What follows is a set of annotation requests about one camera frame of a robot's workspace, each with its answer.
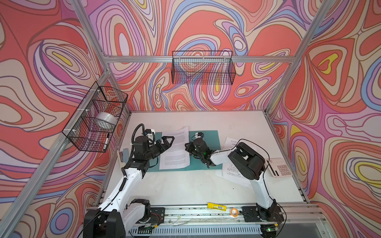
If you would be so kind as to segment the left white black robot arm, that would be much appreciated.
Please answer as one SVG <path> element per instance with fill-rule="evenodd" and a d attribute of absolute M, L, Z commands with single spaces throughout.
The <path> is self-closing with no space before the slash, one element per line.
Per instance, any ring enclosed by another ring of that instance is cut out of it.
<path fill-rule="evenodd" d="M 97 209 L 85 214 L 79 238 L 124 238 L 138 221 L 149 220 L 149 200 L 134 199 L 131 204 L 128 201 L 150 168 L 150 160 L 167 151 L 174 139 L 173 136 L 163 136 L 154 142 L 141 135 L 134 140 L 129 160 L 121 168 L 121 180 Z"/>

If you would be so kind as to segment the printed white paper sheet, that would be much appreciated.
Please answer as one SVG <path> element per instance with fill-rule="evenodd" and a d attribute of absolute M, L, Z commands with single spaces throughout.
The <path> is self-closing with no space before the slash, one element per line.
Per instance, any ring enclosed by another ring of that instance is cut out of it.
<path fill-rule="evenodd" d="M 172 146 L 160 156 L 160 170 L 183 169 L 190 165 L 190 155 L 185 150 L 189 143 L 189 127 L 177 131 L 164 131 L 163 136 L 173 136 Z"/>

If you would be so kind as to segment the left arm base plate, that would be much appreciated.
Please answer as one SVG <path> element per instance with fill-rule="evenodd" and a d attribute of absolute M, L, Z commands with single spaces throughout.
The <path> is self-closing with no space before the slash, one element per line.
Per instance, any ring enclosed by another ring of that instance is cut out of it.
<path fill-rule="evenodd" d="M 153 207 L 150 209 L 150 214 L 148 218 L 142 218 L 137 221 L 136 225 L 147 225 L 154 226 L 160 225 L 165 221 L 165 208 L 164 207 Z"/>

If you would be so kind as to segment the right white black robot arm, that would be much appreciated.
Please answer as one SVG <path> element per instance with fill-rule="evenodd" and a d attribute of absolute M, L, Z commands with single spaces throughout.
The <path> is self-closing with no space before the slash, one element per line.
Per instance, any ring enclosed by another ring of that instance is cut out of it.
<path fill-rule="evenodd" d="M 199 159 L 207 167 L 233 163 L 240 174 L 251 182 L 256 195 L 258 212 L 271 216 L 277 207 L 277 203 L 271 197 L 266 186 L 266 160 L 246 142 L 246 139 L 240 139 L 231 149 L 211 150 L 203 138 L 199 137 L 186 143 L 185 151 Z"/>

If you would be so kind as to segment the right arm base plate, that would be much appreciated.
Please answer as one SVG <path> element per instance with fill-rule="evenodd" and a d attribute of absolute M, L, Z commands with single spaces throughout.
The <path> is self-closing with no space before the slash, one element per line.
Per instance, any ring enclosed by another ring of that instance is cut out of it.
<path fill-rule="evenodd" d="M 281 223 L 284 221 L 280 206 L 264 209 L 256 206 L 243 206 L 239 212 L 245 222 Z"/>

